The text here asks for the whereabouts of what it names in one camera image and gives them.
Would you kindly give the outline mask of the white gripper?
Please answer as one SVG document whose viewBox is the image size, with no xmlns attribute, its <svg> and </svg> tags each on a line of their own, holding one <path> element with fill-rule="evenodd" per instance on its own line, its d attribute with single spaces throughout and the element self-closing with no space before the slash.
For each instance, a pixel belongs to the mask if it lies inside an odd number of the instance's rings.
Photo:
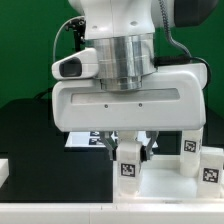
<svg viewBox="0 0 224 224">
<path fill-rule="evenodd" d="M 111 131 L 147 131 L 140 150 L 142 162 L 154 155 L 158 131 L 194 130 L 206 123 L 202 63 L 161 66 L 142 78 L 137 90 L 104 91 L 95 78 L 96 50 L 87 48 L 52 65 L 57 80 L 52 91 L 53 117 L 63 132 L 103 131 L 100 139 L 116 160 Z"/>
</svg>

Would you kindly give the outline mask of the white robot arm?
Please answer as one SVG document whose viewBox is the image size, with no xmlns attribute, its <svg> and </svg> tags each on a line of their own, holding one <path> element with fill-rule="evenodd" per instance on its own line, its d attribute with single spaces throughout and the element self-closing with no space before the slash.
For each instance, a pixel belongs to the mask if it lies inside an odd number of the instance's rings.
<svg viewBox="0 0 224 224">
<path fill-rule="evenodd" d="M 85 41 L 52 65 L 53 115 L 63 132 L 97 131 L 113 160 L 147 160 L 161 131 L 197 131 L 206 122 L 210 71 L 185 51 L 154 53 L 157 28 L 197 26 L 219 0 L 68 0 Z"/>
</svg>

